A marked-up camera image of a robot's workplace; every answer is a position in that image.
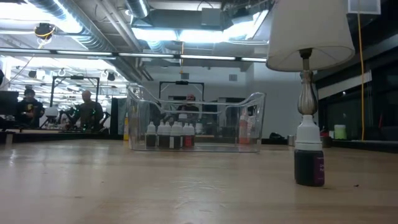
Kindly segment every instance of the table surface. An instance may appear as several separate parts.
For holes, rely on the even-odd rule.
[[[398,155],[325,150],[326,185],[294,182],[293,150],[142,152],[127,142],[0,151],[0,223],[397,223]]]

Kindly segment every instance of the man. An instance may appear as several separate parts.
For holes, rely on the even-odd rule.
[[[35,99],[35,91],[26,89],[25,98],[18,102],[15,118],[31,128],[39,127],[39,119],[44,115],[43,104]]]
[[[195,101],[195,96],[193,94],[187,95],[187,101]],[[178,111],[197,111],[199,112],[199,108],[191,103],[186,103],[184,105],[180,105],[177,108]],[[199,117],[199,114],[196,113],[187,113],[188,122],[189,123],[196,123]]]
[[[98,129],[100,121],[104,117],[102,106],[98,102],[91,100],[91,92],[88,90],[85,90],[81,97],[84,103],[80,105],[80,110],[75,119],[78,120],[80,118],[81,128]]]

